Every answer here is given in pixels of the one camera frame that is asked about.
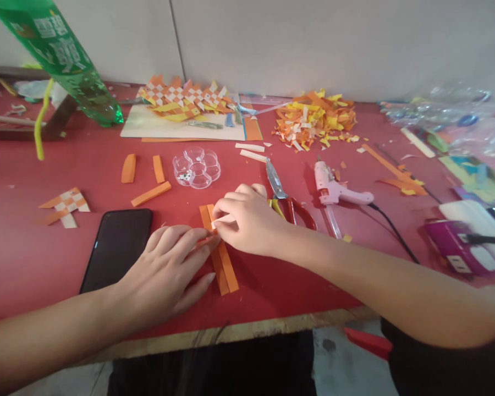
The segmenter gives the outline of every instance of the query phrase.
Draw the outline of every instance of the wooden frame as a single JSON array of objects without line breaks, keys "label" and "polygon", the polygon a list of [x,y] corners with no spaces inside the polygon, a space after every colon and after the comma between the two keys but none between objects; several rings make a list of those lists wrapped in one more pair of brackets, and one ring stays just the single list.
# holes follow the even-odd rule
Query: wooden frame
[{"label": "wooden frame", "polygon": [[[17,67],[0,67],[0,78],[8,82],[18,80],[47,80],[50,75],[44,70],[24,69]],[[48,123],[42,127],[41,136],[44,141],[62,140],[61,132],[70,117],[77,109],[77,102],[70,96],[55,110]],[[33,128],[0,128],[0,140],[34,140]]]}]

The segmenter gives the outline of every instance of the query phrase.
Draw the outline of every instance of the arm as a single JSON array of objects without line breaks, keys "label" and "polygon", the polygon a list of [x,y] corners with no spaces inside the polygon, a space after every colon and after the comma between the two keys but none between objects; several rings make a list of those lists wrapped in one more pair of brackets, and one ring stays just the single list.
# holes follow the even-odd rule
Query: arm
[{"label": "arm", "polygon": [[268,207],[262,185],[241,185],[214,210],[215,218],[230,213],[236,219],[236,225],[215,223],[234,248],[315,272],[418,341],[471,348],[495,339],[494,297],[426,267],[292,225]]},{"label": "arm", "polygon": [[117,284],[0,321],[0,394],[188,309],[215,277],[208,274],[186,289],[219,242],[210,236],[187,225],[160,228]]}]

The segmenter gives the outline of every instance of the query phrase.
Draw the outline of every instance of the hand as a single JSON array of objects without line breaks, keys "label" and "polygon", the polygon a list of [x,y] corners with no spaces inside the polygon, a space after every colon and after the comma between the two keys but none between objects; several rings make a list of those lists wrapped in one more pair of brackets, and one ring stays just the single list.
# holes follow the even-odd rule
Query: hand
[{"label": "hand", "polygon": [[133,332],[168,321],[204,295],[214,272],[186,287],[219,241],[209,231],[188,225],[152,233],[136,264],[114,285],[115,293],[123,296],[121,312],[129,313]]},{"label": "hand", "polygon": [[275,257],[276,247],[283,244],[283,234],[290,224],[268,205],[266,188],[261,184],[241,184],[218,200],[213,217],[230,213],[236,224],[216,221],[218,235],[235,249]]}]

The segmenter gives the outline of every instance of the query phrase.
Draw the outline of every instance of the woven paper craft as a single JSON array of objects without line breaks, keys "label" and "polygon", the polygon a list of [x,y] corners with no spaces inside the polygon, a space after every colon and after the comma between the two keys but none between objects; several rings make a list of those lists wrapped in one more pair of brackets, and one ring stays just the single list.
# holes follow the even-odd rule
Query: woven paper craft
[{"label": "woven paper craft", "polygon": [[197,121],[206,121],[205,111],[232,113],[227,105],[234,102],[227,97],[227,88],[218,90],[215,81],[208,88],[202,90],[200,84],[191,80],[185,85],[180,77],[175,77],[169,85],[163,82],[163,76],[153,76],[147,85],[138,92],[138,95],[151,103],[149,110],[158,116],[170,121],[182,122],[191,118]]},{"label": "woven paper craft", "polygon": [[43,203],[39,208],[55,208],[56,212],[41,220],[42,224],[50,225],[60,220],[65,228],[77,228],[77,223],[72,216],[74,210],[90,212],[88,203],[77,187],[66,191],[51,201]]}]

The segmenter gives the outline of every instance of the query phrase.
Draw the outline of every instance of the smartphone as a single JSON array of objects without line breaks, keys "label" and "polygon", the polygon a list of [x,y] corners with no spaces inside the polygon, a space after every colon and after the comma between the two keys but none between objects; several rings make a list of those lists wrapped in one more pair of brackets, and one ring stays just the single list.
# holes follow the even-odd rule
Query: smartphone
[{"label": "smartphone", "polygon": [[103,215],[80,293],[120,281],[143,253],[150,236],[152,211],[130,209]]}]

